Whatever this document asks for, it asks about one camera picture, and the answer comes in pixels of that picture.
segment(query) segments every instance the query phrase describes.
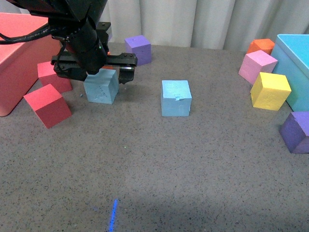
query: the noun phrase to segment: purple cube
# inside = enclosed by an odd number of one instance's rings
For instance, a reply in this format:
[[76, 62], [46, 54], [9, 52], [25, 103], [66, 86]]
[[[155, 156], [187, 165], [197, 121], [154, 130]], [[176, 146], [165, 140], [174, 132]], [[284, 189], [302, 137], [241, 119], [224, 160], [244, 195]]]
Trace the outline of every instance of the purple cube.
[[309, 111], [290, 113], [280, 134], [291, 153], [309, 153]]
[[137, 65], [151, 62], [151, 44], [143, 35], [125, 39], [126, 52], [134, 53], [137, 57]]

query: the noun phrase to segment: foam block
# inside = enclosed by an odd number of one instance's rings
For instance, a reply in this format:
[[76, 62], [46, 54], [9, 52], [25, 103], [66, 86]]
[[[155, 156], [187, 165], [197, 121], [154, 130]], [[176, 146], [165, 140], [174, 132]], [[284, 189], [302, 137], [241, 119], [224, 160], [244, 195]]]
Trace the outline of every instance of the foam block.
[[260, 72], [271, 73], [277, 62], [275, 58], [261, 50], [246, 54], [239, 75], [253, 85]]
[[188, 81], [162, 81], [162, 116], [189, 116], [191, 101]]
[[280, 129], [291, 153], [309, 153], [309, 112], [292, 112]]
[[72, 90], [70, 80], [58, 77], [50, 62], [38, 64], [38, 77], [43, 86], [52, 84], [59, 93]]
[[291, 88], [285, 75], [261, 72], [251, 89], [252, 105], [256, 108], [279, 110]]
[[280, 34], [271, 55], [278, 60], [273, 73], [286, 75], [293, 111], [309, 111], [309, 35]]
[[[0, 31], [6, 36], [29, 34], [48, 18], [30, 14], [0, 13]], [[51, 36], [26, 43], [0, 45], [0, 116], [8, 115], [37, 81], [37, 64], [50, 61], [59, 52]]]
[[64, 98], [51, 84], [25, 95], [24, 98], [47, 128], [72, 115]]
[[95, 75], [88, 75], [84, 87], [89, 102], [112, 104], [119, 90], [116, 70], [100, 69]]
[[136, 55], [138, 66], [151, 62], [151, 44], [143, 35], [126, 38], [125, 44], [126, 52]]
[[262, 50], [270, 55], [274, 46], [275, 43], [272, 42], [270, 39], [253, 40], [248, 48], [247, 54]]

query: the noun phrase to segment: red container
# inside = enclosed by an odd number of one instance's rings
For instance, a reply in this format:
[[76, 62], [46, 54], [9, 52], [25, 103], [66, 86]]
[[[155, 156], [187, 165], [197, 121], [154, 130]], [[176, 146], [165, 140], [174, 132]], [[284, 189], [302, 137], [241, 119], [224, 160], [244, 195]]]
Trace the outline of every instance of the red container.
[[[0, 13], [0, 32], [8, 37], [29, 34], [46, 23], [43, 17]], [[0, 116], [8, 115], [37, 81], [37, 64], [50, 61], [59, 50], [59, 41], [51, 36], [0, 45]]]

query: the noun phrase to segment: light blue container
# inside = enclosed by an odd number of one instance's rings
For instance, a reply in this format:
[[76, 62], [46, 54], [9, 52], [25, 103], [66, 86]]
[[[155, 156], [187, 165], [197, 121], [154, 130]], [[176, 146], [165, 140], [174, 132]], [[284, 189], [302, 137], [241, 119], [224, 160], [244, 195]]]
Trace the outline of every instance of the light blue container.
[[162, 81], [162, 116], [189, 116], [191, 100], [188, 81]]
[[273, 73], [288, 79], [287, 102], [293, 111], [309, 111], [309, 35], [280, 34], [271, 56], [278, 60]]

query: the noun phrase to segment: yellow cube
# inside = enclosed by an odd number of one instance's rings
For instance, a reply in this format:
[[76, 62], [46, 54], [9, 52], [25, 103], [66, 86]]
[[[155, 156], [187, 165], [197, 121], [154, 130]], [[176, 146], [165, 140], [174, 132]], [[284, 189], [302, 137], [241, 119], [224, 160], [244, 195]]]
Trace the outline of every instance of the yellow cube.
[[279, 110], [291, 88], [285, 75], [260, 72], [250, 93], [253, 107]]

